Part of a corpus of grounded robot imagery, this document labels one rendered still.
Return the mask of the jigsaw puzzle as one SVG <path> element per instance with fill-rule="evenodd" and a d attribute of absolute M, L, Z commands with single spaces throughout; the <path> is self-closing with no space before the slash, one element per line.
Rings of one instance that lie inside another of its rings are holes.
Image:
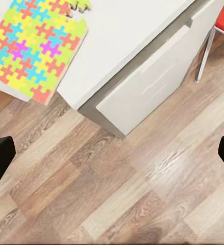
<path fill-rule="evenodd" d="M 0 81 L 47 105 L 89 27 L 90 0 L 13 0 L 0 23 Z"/>

